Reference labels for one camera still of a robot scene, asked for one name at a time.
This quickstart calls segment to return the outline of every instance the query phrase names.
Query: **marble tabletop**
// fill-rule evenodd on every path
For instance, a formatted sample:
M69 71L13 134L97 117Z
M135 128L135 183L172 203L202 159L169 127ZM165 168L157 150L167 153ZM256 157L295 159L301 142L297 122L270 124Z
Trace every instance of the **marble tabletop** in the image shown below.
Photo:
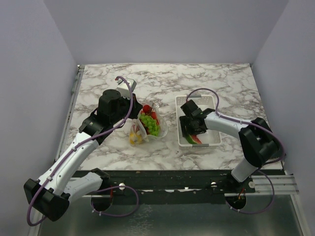
M240 142L221 134L222 144L206 150L180 149L177 137L175 96L197 88L211 88L219 94L221 113L254 119L266 115L249 64L99 64L85 67L75 104L67 145L82 121L98 105L106 89L115 89L117 76L134 79L139 102L154 101L168 125L165 138L138 146L129 144L131 121L114 131L82 163L90 170L228 170L242 158ZM281 163L266 166L282 169Z

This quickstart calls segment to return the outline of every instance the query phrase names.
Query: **metal floor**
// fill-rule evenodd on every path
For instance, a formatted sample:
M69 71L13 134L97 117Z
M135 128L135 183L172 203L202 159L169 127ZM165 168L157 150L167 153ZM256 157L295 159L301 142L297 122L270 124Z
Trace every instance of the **metal floor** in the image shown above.
M245 210L259 210L270 196L248 196ZM125 218L92 213L90 198L70 205L56 222L45 220L40 236L302 236L289 195L277 195L267 212L244 215L227 205L142 205ZM112 206L111 213L126 213L134 206Z

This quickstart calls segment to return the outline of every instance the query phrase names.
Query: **white enclosure wall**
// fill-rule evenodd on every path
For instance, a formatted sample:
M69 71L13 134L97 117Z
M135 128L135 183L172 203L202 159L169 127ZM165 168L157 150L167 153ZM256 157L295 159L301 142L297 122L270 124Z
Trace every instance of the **white enclosure wall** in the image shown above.
M315 234L315 1L290 0L253 64L274 132L284 142Z
M80 64L252 63L287 0L45 3Z
M0 7L0 235L28 233L23 185L53 163L76 63L42 0Z

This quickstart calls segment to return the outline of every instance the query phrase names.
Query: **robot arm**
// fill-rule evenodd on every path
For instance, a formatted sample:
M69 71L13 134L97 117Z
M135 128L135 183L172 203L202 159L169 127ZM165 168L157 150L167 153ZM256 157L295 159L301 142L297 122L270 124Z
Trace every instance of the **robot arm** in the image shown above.
M279 157L282 153L280 144L270 134L254 126L253 123L269 131L266 121L262 118L242 120L245 123L235 122L233 117L220 117L215 110L202 111L193 100L181 106L185 116L180 117L183 136L205 133L207 129L220 131L241 141L244 159L232 170L229 176L234 185L244 182L253 172L261 168L270 158Z
M29 179L24 184L29 204L35 198L32 206L52 221L58 220L65 213L70 202L98 190L103 182L104 173L92 171L86 176L68 183L82 162L98 148L111 132L101 136L99 134L111 130L130 109L129 89L121 79L117 79L117 82L117 90L108 89L103 92L98 108L95 110L96 113L92 112L83 121L74 140L54 165L36 181ZM127 80L127 82L133 91L136 82L134 80ZM133 94L132 110L128 118L137 118L141 109L142 105L137 102L135 94Z

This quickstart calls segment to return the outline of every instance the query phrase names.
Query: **cherry tomato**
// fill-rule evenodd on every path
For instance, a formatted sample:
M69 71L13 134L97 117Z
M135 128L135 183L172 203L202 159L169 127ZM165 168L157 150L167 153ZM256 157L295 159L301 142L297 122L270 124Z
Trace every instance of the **cherry tomato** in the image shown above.
M151 107L149 105L144 105L142 110L145 112L145 114L148 114L150 112Z

